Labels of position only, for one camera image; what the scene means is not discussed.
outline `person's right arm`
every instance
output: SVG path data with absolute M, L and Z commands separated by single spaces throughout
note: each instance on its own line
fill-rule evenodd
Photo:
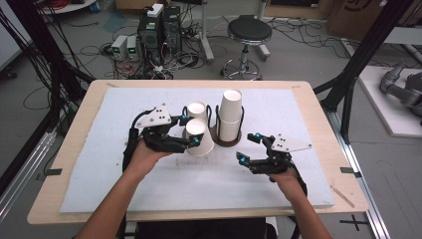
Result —
M 286 195 L 286 198 L 292 203 L 302 238 L 331 238 L 305 196 L 305 193 L 296 178 L 295 172 L 289 169 L 287 172 L 271 174 L 270 176 L 276 180 L 280 189 Z

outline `stool leg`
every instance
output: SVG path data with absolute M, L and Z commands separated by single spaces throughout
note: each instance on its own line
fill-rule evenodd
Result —
M 242 51 L 242 56 L 240 58 L 240 64 L 239 64 L 239 71 L 245 72 L 248 70 L 248 45 L 245 45 Z

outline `table top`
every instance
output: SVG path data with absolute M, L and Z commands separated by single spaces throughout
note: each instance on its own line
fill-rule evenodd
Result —
M 286 81 L 116 81 L 97 80 L 85 96 L 74 122 L 63 142 L 52 168 L 61 168 L 60 175 L 48 176 L 28 215 L 31 224 L 85 222 L 91 213 L 60 213 L 75 162 L 81 153 L 91 125 L 109 88 L 236 88 L 292 90 L 305 125 L 312 139 L 321 168 L 334 197 L 334 206 L 317 208 L 317 213 L 363 212 L 368 209 L 366 199 L 352 173 L 341 173 L 349 167 L 347 160 L 326 120 L 317 97 L 306 82 Z M 242 210 L 194 210 L 129 212 L 127 220 L 176 220 L 205 218 L 234 218 L 292 215 L 281 208 L 251 208 Z

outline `human arm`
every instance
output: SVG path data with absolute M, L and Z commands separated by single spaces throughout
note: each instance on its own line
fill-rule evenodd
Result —
M 304 191 L 297 180 L 295 172 L 291 169 L 280 174 L 270 175 L 279 185 L 286 198 L 292 203 L 299 228 L 304 239 L 331 238 L 325 226 L 311 206 Z
M 75 238 L 115 238 L 137 185 L 152 170 L 155 163 L 168 154 L 149 149 L 141 140 L 127 169 Z

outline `white paper cup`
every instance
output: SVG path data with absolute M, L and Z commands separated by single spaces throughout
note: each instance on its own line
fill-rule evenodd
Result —
M 217 122 L 217 136 L 222 141 L 233 141 L 237 138 L 239 132 L 240 121 L 227 122 L 221 120 L 221 129 L 220 125 Z
M 221 120 L 238 121 L 242 117 L 242 93 L 238 90 L 225 91 L 218 111 Z
M 207 123 L 203 119 L 191 119 L 186 124 L 186 137 L 199 133 L 204 133 L 201 144 L 199 146 L 186 149 L 186 151 L 192 156 L 203 156 L 209 153 L 214 147 L 214 141 L 212 140 Z
M 187 116 L 202 119 L 208 123 L 207 107 L 201 102 L 193 102 L 187 106 Z

